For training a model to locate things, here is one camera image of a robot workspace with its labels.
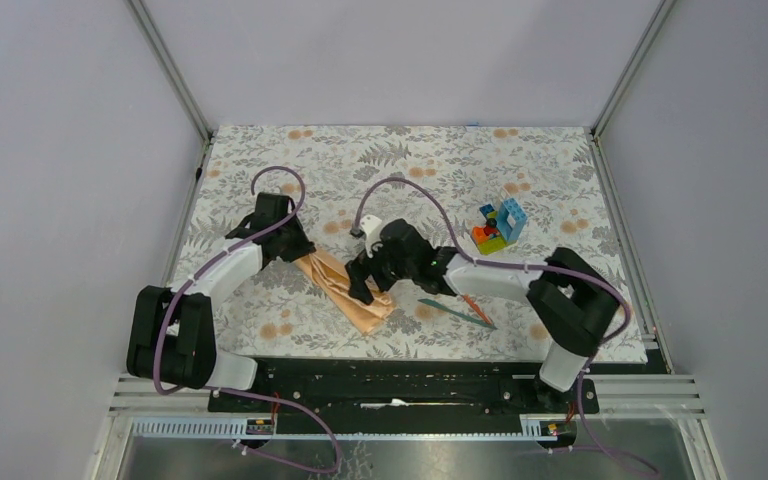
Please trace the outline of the peach satin napkin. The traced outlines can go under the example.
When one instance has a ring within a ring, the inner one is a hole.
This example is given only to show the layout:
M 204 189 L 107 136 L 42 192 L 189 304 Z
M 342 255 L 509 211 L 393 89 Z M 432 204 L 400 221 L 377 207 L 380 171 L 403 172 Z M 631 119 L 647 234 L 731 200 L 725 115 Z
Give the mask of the peach satin napkin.
M 330 253 L 317 249 L 293 261 L 316 286 L 332 300 L 337 308 L 363 335 L 383 325 L 396 309 L 396 303 L 387 293 L 374 292 L 370 305 L 349 295 L 350 280 L 343 263 Z

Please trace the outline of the orange plastic fork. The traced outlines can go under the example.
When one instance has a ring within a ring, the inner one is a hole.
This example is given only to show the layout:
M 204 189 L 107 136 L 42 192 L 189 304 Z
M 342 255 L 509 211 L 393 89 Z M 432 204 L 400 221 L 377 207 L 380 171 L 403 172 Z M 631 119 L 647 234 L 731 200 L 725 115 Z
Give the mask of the orange plastic fork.
M 473 312 L 486 324 L 489 326 L 493 326 L 493 321 L 484 313 L 484 311 L 479 307 L 479 305 L 475 302 L 474 299 L 469 297 L 468 295 L 463 295 L 462 299 L 464 302 L 473 310 Z

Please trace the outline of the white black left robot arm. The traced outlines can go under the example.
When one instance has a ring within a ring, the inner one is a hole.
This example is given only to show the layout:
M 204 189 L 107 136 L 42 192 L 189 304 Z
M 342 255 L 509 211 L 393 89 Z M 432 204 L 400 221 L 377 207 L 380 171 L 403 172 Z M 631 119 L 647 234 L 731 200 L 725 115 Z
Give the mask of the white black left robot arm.
M 260 193 L 254 211 L 228 233 L 218 253 L 183 281 L 147 286 L 137 296 L 126 370 L 162 390 L 232 389 L 248 411 L 269 401 L 270 385 L 254 359 L 219 349 L 214 316 L 247 280 L 275 260 L 292 263 L 314 252 L 286 195 Z

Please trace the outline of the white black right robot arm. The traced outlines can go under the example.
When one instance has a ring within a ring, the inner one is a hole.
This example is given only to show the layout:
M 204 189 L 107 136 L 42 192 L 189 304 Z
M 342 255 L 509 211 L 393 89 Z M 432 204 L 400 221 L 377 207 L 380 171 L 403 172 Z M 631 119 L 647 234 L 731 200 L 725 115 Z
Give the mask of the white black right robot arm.
M 573 398 L 573 384 L 606 336 L 621 295 L 569 248 L 544 262 L 517 265 L 469 257 L 455 246 L 434 247 L 403 219 L 369 215 L 350 231 L 363 250 L 346 265 L 351 298 L 369 305 L 371 287 L 386 292 L 410 281 L 431 295 L 489 296 L 527 303 L 552 344 L 533 386 L 535 402 L 557 412 Z

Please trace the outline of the colourful toy brick pile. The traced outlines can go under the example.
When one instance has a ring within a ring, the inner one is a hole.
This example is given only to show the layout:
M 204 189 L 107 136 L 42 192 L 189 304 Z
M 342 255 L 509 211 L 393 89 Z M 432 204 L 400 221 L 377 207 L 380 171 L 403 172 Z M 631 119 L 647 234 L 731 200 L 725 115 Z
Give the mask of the colourful toy brick pile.
M 515 244 L 528 222 L 526 212 L 513 197 L 506 197 L 496 205 L 482 205 L 479 212 L 484 218 L 484 225 L 473 227 L 470 236 L 482 255 L 490 255 Z

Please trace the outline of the floral patterned table mat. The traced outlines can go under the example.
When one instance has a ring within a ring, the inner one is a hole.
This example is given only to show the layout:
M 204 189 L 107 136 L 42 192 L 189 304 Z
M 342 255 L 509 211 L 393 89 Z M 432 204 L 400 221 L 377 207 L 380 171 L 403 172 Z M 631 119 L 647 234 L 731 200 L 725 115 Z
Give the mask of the floral patterned table mat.
M 470 232 L 482 220 L 479 208 L 513 197 L 528 222 L 496 260 L 537 262 L 567 247 L 631 297 L 581 128 L 223 126 L 203 170 L 175 281 L 217 253 L 260 191 L 303 199 L 308 238 L 344 262 L 361 247 L 350 235 L 357 209 L 402 218 L 434 245 L 457 234 L 474 252 Z M 391 297 L 396 309 L 363 335 L 296 266 L 277 261 L 221 305 L 215 331 L 223 350 L 244 356 L 539 361 L 550 345 L 525 303 L 475 297 L 491 330 L 420 304 L 428 297 L 410 282 L 396 284 Z

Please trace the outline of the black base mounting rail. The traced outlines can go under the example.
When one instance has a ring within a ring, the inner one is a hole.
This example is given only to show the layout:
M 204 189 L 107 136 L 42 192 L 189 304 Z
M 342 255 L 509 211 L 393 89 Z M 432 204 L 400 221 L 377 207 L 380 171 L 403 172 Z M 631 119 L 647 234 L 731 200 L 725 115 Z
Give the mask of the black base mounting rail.
M 535 362 L 270 358 L 255 394 L 297 402 L 336 434 L 519 434 L 523 415 L 565 421 L 599 410 L 592 381 L 558 393 Z

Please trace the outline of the left aluminium frame post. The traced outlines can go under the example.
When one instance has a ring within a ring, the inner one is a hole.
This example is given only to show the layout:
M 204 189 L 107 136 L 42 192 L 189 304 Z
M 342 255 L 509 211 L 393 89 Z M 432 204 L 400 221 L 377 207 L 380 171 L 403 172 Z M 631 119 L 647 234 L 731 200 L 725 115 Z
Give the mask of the left aluminium frame post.
M 163 35 L 157 26 L 148 5 L 143 0 L 125 0 L 134 17 L 135 23 L 157 60 L 162 73 L 170 84 L 173 93 L 181 104 L 184 113 L 203 143 L 209 143 L 213 131 L 206 120 L 183 73 L 179 69 Z

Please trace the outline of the aluminium frame post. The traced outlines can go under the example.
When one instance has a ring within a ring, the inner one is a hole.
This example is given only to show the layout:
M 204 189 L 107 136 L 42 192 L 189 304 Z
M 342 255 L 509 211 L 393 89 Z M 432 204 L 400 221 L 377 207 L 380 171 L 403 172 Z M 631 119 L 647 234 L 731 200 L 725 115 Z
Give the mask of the aluminium frame post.
M 203 143 L 209 143 L 213 131 L 206 120 L 183 73 L 179 69 L 163 35 L 157 26 L 148 5 L 143 0 L 125 0 L 134 17 L 135 23 L 157 60 L 162 73 L 170 84 L 173 93 L 181 104 L 184 113 Z
M 658 39 L 661 30 L 666 25 L 672 14 L 672 11 L 677 4 L 677 0 L 660 0 L 658 2 L 657 8 L 648 21 L 639 41 L 637 42 L 632 52 L 632 55 L 623 68 L 620 77 L 612 89 L 605 106 L 602 108 L 600 114 L 597 116 L 595 123 L 591 127 L 591 135 L 594 138 L 604 135 L 605 131 L 610 125 L 612 117 L 616 113 L 627 91 L 635 80 L 637 72 L 646 59 L 648 52 L 654 46 L 654 43 Z

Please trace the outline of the right aluminium frame post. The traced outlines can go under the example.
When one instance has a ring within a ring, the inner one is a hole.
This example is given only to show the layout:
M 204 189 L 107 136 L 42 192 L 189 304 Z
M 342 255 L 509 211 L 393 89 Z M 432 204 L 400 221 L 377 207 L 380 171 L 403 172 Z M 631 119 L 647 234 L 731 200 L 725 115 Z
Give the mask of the right aluminium frame post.
M 648 21 L 639 41 L 637 42 L 632 52 L 632 55 L 623 68 L 620 77 L 612 89 L 605 106 L 602 108 L 600 114 L 597 116 L 595 123 L 591 127 L 591 135 L 594 138 L 604 135 L 605 131 L 610 125 L 612 117 L 616 113 L 627 91 L 635 80 L 637 72 L 646 59 L 648 52 L 654 46 L 654 43 L 658 39 L 661 30 L 666 25 L 672 14 L 672 11 L 677 4 L 677 0 L 660 0 L 658 2 L 657 8 Z

